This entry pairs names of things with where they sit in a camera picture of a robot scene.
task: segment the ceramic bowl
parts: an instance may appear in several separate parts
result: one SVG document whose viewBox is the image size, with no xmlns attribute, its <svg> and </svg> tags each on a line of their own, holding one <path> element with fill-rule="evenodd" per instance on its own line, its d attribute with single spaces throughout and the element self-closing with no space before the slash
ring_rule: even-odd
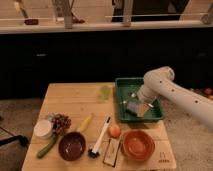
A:
<svg viewBox="0 0 213 171">
<path fill-rule="evenodd" d="M 59 143 L 59 153 L 64 160 L 77 160 L 84 152 L 86 141 L 78 132 L 70 132 Z"/>
<path fill-rule="evenodd" d="M 135 161 L 148 160 L 155 150 L 154 140 L 144 131 L 130 130 L 123 135 L 123 152 Z"/>
</svg>

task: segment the sponge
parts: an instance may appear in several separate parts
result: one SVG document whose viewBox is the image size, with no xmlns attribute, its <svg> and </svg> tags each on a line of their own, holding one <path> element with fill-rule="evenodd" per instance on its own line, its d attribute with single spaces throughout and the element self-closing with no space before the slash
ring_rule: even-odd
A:
<svg viewBox="0 0 213 171">
<path fill-rule="evenodd" d="M 137 101 L 129 101 L 126 106 L 126 110 L 136 114 L 138 117 L 143 117 L 149 108 L 150 106 L 147 103 Z"/>
</svg>

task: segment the black cabinet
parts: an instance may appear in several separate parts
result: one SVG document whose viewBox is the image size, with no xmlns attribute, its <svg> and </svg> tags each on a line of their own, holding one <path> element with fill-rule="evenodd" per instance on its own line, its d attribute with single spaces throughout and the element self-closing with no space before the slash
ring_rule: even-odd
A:
<svg viewBox="0 0 213 171">
<path fill-rule="evenodd" d="M 165 65 L 186 88 L 211 86 L 212 37 L 212 28 L 0 35 L 0 98 L 44 96 L 53 82 L 141 77 Z"/>
</svg>

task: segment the chair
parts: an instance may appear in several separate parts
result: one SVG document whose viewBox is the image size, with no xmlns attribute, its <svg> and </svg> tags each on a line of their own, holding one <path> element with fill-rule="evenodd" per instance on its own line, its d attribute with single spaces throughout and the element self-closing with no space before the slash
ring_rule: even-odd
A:
<svg viewBox="0 0 213 171">
<path fill-rule="evenodd" d="M 14 142 L 14 141 L 17 141 L 17 140 L 19 141 L 21 146 L 27 146 L 28 145 L 29 141 L 28 141 L 27 137 L 22 136 L 22 135 L 14 135 L 11 132 L 7 131 L 6 129 L 2 128 L 1 126 L 0 126 L 0 129 L 11 136 L 9 138 L 0 140 L 0 146 L 3 146 L 5 144 L 11 143 L 11 142 Z"/>
</svg>

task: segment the floor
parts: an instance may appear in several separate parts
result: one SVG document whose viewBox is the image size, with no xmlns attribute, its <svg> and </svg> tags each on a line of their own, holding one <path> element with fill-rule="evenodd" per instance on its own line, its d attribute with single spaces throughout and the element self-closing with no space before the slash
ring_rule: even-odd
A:
<svg viewBox="0 0 213 171">
<path fill-rule="evenodd" d="M 177 162 L 175 171 L 210 171 L 213 168 L 212 132 L 184 110 L 161 97 L 164 123 Z M 37 120 L 42 99 L 0 100 L 0 126 L 29 139 Z M 9 135 L 0 130 L 0 139 Z M 18 142 L 0 147 L 2 171 L 19 171 L 27 152 Z"/>
</svg>

